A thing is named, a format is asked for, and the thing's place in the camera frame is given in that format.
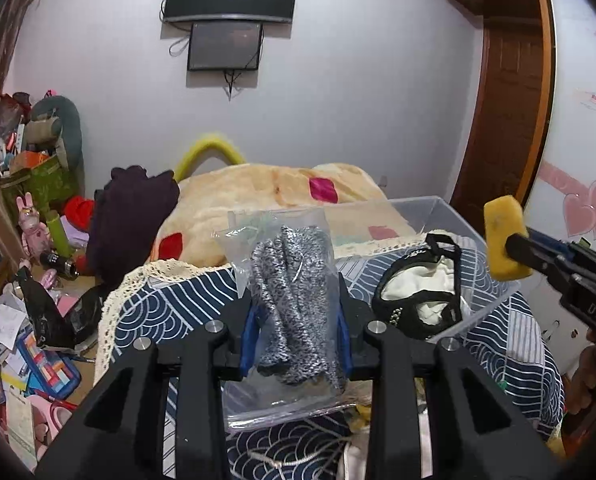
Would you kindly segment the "person's right hand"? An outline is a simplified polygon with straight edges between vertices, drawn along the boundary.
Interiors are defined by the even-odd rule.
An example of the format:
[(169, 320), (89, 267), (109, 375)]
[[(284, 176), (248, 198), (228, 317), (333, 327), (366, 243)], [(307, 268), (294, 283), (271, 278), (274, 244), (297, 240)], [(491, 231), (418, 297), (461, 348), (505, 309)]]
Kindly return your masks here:
[(596, 335), (592, 330), (586, 333), (590, 343), (580, 354), (578, 368), (571, 378), (564, 381), (564, 400), (568, 413), (573, 415), (590, 406), (592, 392), (596, 387)]

